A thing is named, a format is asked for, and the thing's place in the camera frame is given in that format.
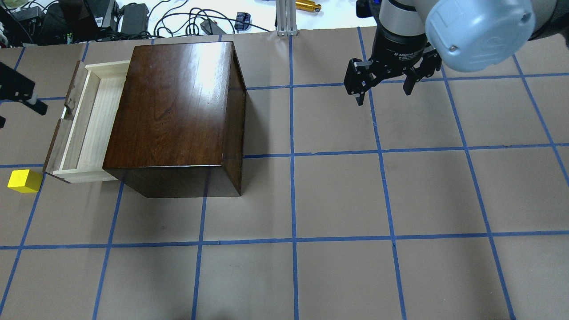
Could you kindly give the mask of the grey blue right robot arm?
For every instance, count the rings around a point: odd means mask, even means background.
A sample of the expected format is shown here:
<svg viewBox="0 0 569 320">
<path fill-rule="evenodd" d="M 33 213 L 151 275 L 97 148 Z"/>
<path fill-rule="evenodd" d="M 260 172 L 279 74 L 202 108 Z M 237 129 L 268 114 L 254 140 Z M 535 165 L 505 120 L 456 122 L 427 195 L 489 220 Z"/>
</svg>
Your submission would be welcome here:
<svg viewBox="0 0 569 320">
<path fill-rule="evenodd" d="M 568 38 L 566 0 L 358 0 L 356 12 L 377 24 L 370 57 L 351 59 L 344 77 L 358 105 L 384 80 L 404 76 L 410 95 L 443 65 L 477 72 L 529 41 Z"/>
</svg>

